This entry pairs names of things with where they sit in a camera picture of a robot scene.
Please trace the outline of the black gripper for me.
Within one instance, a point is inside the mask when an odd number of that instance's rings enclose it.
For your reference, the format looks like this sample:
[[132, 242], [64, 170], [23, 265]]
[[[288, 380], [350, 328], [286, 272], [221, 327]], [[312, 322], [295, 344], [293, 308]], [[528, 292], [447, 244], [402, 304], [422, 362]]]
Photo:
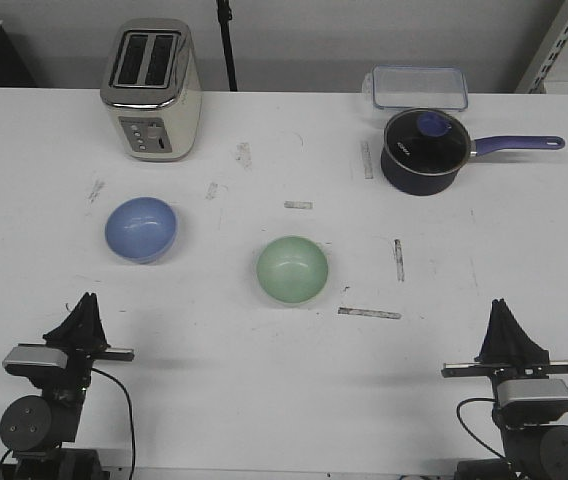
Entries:
[[[89, 334], [84, 328], [84, 320], [90, 305], [90, 299], [92, 305], [91, 319], [93, 322], [92, 336], [95, 349], [105, 349], [96, 352], [76, 349], [86, 348], [90, 343]], [[108, 344], [96, 293], [89, 294], [86, 292], [66, 319], [58, 327], [44, 334], [42, 338], [47, 345], [28, 343], [20, 343], [18, 345], [42, 345], [57, 348], [68, 355], [68, 364], [65, 370], [47, 376], [24, 377], [35, 388], [40, 389], [45, 398], [52, 400], [84, 400], [86, 390], [91, 383], [92, 368], [96, 361], [131, 362], [135, 357], [133, 349], [114, 348]]]
[[[508, 363], [497, 363], [503, 353]], [[568, 360], [550, 361], [549, 352], [535, 343], [516, 320], [505, 300], [491, 303], [488, 326], [476, 362], [444, 363], [443, 378], [486, 377], [503, 382], [568, 375]]]

